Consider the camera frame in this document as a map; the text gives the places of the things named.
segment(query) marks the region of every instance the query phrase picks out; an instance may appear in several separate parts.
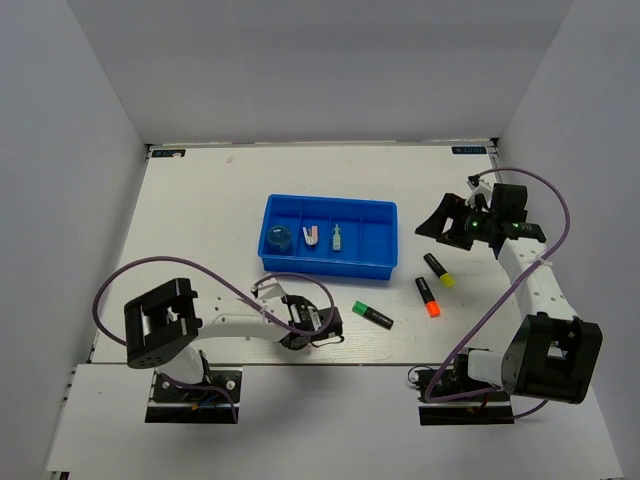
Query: white enclosure wall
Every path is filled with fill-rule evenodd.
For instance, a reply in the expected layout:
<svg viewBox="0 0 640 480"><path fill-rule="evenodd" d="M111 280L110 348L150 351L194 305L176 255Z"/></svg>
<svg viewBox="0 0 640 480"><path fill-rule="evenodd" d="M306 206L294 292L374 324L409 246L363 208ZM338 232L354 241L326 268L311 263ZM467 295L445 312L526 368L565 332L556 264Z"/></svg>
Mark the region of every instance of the white enclosure wall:
<svg viewBox="0 0 640 480"><path fill-rule="evenodd" d="M595 391L628 479L640 479L638 112L640 3L576 0L500 141L502 163L545 175L571 208L555 271L603 329ZM557 238L553 196L535 187L529 205Z"/></svg>
<svg viewBox="0 0 640 480"><path fill-rule="evenodd" d="M39 478L144 147L64 0L0 8L0 469Z"/></svg>
<svg viewBox="0 0 640 480"><path fill-rule="evenodd" d="M147 143L488 138L571 0L69 0Z"/></svg>

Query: blue plastic bin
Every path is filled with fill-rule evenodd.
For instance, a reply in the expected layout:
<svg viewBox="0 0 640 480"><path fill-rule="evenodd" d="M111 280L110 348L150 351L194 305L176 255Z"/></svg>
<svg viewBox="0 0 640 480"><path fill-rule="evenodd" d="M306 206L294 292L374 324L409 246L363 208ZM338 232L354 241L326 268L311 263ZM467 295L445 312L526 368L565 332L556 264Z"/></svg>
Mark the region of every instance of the blue plastic bin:
<svg viewBox="0 0 640 480"><path fill-rule="evenodd" d="M342 248L332 250L332 230L340 226ZM275 252L267 232L291 231L291 248ZM308 249L302 227L318 226L318 244ZM398 264L398 209L395 203L348 198L271 195L262 221L258 256L272 272L317 273L388 280Z"/></svg>

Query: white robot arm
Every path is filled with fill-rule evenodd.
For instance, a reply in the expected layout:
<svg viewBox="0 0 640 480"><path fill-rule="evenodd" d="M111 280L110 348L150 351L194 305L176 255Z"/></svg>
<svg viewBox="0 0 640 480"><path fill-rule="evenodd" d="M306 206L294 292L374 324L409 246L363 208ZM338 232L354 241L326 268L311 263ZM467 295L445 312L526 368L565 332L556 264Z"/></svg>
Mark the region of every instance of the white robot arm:
<svg viewBox="0 0 640 480"><path fill-rule="evenodd" d="M459 354L454 388L475 390L482 382L510 395L580 403L602 344L600 328L579 318L549 262L542 261L521 280L547 250L540 227L526 222L526 187L499 183L491 189L477 176L469 178L469 186L471 197L446 194L416 233L465 250L476 240L488 243L512 285L521 281L515 295L523 322L505 352L468 349ZM444 231L449 219L451 228Z"/></svg>
<svg viewBox="0 0 640 480"><path fill-rule="evenodd" d="M203 319L196 317L193 299L198 294L186 278L173 279L131 300L124 307L127 364L135 369L155 368L179 382L197 384L203 381L206 359L190 345L196 339L260 338L299 350L311 341L342 336L342 320L335 307L333 315L330 308L318 310L302 296L287 295L275 279L252 293L262 312L238 299L216 297L204 299ZM269 320L266 312L288 319L290 328L309 334L291 332ZM330 324L319 332L329 316Z"/></svg>

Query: white table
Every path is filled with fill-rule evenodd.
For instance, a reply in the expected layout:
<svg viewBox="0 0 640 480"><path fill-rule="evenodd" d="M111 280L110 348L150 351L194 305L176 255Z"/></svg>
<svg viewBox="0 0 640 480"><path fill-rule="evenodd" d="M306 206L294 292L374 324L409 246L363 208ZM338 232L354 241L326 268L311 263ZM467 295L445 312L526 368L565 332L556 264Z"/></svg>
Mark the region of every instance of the white table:
<svg viewBox="0 0 640 480"><path fill-rule="evenodd" d="M418 364L440 362L509 286L490 249L471 252L414 234L447 192L468 194L467 176L491 167L488 155L453 155L450 146L245 146L188 148L181 158L150 158L121 264L151 255L202 263L240 288L265 272L257 256L267 197L272 193L390 200L398 206L399 259L389 282L325 277L344 321L341 345L290 352L253 339L194 343L214 364ZM444 288L424 263L433 252L457 285ZM227 296L223 287L188 267L154 264L118 279L102 318L124 338L124 304L164 283L186 276L200 298ZM442 308L430 319L414 279L425 276ZM303 283L283 282L320 308L323 294ZM360 300L395 320L384 330L353 314ZM504 349L520 325L510 300L472 341ZM125 349L99 336L94 363L125 362Z"/></svg>
<svg viewBox="0 0 640 480"><path fill-rule="evenodd" d="M420 426L406 367L249 366L237 425L146 424L150 370L80 365L47 464L71 480L601 480L591 392L515 425ZM536 401L515 398L514 410Z"/></svg>

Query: orange highlighter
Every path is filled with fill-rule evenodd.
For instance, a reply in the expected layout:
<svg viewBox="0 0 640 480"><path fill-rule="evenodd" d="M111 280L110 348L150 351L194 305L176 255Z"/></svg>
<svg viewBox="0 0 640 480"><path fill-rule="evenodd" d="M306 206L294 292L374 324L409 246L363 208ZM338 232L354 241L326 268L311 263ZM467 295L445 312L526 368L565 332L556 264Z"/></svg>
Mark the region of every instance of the orange highlighter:
<svg viewBox="0 0 640 480"><path fill-rule="evenodd" d="M418 286L418 291L420 292L420 296L424 301L424 306L427 307L427 312L429 312L429 316L439 317L440 316L440 307L438 306L438 302L436 302L433 293L431 293L431 289L429 285L427 285L427 281L424 277L416 278L416 285Z"/></svg>

